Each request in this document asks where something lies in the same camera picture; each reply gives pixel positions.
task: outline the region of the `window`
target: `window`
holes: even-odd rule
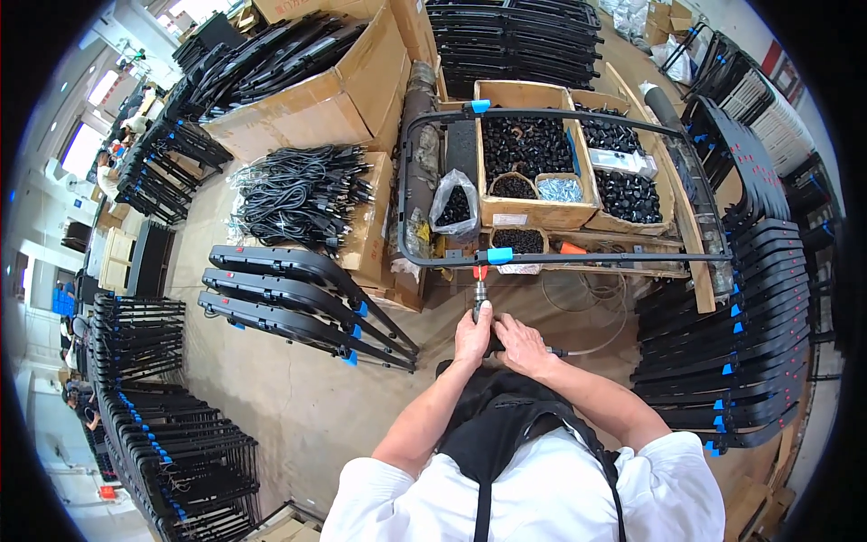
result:
[[[109,70],[106,72],[100,82],[96,83],[94,91],[90,93],[90,96],[88,96],[88,101],[95,106],[100,105],[102,99],[106,97],[108,90],[112,85],[114,85],[114,82],[117,81],[118,77],[120,76],[116,71]]]
[[[104,140],[103,134],[87,124],[79,122],[72,142],[61,159],[62,168],[74,173],[81,180],[86,179],[88,171],[96,159],[96,153],[100,150]]]

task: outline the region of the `white wall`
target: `white wall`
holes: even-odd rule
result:
[[[89,542],[153,542],[144,517],[125,490],[117,486],[115,500],[100,496],[100,486],[108,484],[99,475],[75,412],[60,397],[56,370],[30,360],[22,368],[16,391],[36,453],[81,534]]]

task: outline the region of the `stack of chair frames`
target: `stack of chair frames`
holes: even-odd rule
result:
[[[174,225],[186,219],[193,193],[202,180],[181,166],[170,153],[177,153],[222,173],[231,154],[201,128],[168,120],[163,114],[127,150],[119,173],[119,201],[145,216]]]
[[[753,130],[730,118],[712,100],[694,96],[683,113],[696,153],[716,191],[735,168],[742,185],[741,200],[727,209],[723,225],[735,237],[760,219],[789,220],[786,191]]]
[[[96,298],[88,364],[104,446],[163,540],[240,539],[260,516],[256,441],[186,389],[153,379],[179,367],[184,308],[166,298]]]
[[[716,312],[698,314],[677,283],[638,301],[642,360],[630,377],[672,429],[695,431],[714,455],[764,444],[794,419],[810,351],[797,225],[765,219],[728,242],[734,294]]]
[[[419,353],[385,312],[328,257],[304,250],[215,245],[199,306],[209,317],[298,341],[349,365],[411,374]]]
[[[367,20],[321,11],[270,25],[222,55],[202,77],[190,103],[213,120],[333,68],[367,28]]]
[[[244,37],[229,23],[225,13],[216,13],[174,50],[172,58],[185,74],[189,74],[219,44],[234,49],[243,45],[244,41]]]
[[[792,104],[768,81],[761,66],[720,32],[707,54],[685,100],[701,95],[751,127],[785,177],[815,152],[810,132]]]
[[[478,79],[593,90],[602,58],[593,6],[564,0],[432,0],[427,12],[450,95],[473,97]]]

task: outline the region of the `wire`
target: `wire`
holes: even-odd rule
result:
[[[593,305],[591,305],[587,309],[582,309],[582,310],[566,310],[566,309],[562,309],[562,308],[558,307],[548,297],[547,292],[545,292],[544,275],[543,275],[542,276],[542,293],[544,294],[545,299],[548,300],[548,303],[550,303],[555,309],[562,310],[563,312],[578,313],[578,312],[585,312],[586,310],[592,309],[593,307],[597,306],[602,301],[608,301],[609,299],[614,299],[617,295],[620,295],[620,306],[621,306],[621,312],[623,313],[623,321],[620,322],[620,329],[618,329],[617,332],[613,336],[611,336],[611,338],[609,340],[607,340],[604,343],[600,344],[599,346],[596,346],[596,347],[591,348],[591,349],[569,350],[568,352],[566,352],[566,356],[585,356],[587,354],[593,354],[595,352],[598,352],[601,349],[604,349],[609,344],[613,343],[620,336],[620,334],[626,328],[626,321],[629,320],[629,312],[626,310],[626,292],[627,292],[628,288],[626,285],[626,277],[622,273],[617,274],[617,278],[618,278],[617,287],[612,287],[612,286],[591,287],[590,283],[587,282],[587,279],[583,275],[583,273],[578,275],[578,276],[579,276],[579,280],[581,280],[582,283],[587,287],[587,291],[590,293],[590,295],[596,299],[596,302],[593,303]],[[595,293],[596,291],[599,291],[599,293],[603,293],[603,292],[607,293],[609,291],[613,291],[614,295],[612,295],[611,297],[599,297]],[[616,318],[617,318],[617,316],[615,313],[615,317],[613,319],[611,319],[609,322],[607,322],[604,326],[600,326],[600,327],[607,328],[609,325],[611,325],[614,322],[614,320]]]

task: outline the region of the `shipping box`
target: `shipping box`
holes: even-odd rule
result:
[[[386,0],[255,0],[256,7],[268,21],[294,19],[314,10],[342,11],[353,15],[354,11],[367,10],[375,13]],[[397,28],[401,32],[409,60],[421,60],[431,66],[436,64],[434,30],[423,0],[390,0]]]
[[[345,238],[346,245],[340,250],[337,263],[359,286],[388,289],[394,286],[394,275],[385,257],[394,169],[387,153],[367,153],[365,161],[373,165],[362,178],[373,187],[374,201],[355,204],[349,224],[352,232]]]
[[[476,81],[473,98],[488,99],[504,108],[557,108],[575,110],[569,91],[565,87],[538,82]],[[563,119],[567,140],[574,151],[572,156],[582,201],[565,203],[541,199],[513,199],[489,196],[486,190],[485,153],[482,141],[481,119],[476,119],[476,152],[478,155],[479,215],[485,227],[493,225],[527,225],[546,230],[577,230],[601,206],[596,180],[590,167],[587,144],[578,121]],[[574,173],[541,173],[540,178],[574,178]]]
[[[302,5],[303,13],[318,7]],[[280,147],[326,143],[392,153],[410,67],[394,15],[388,3],[336,11],[373,20],[334,68],[201,125],[237,159],[249,164]]]

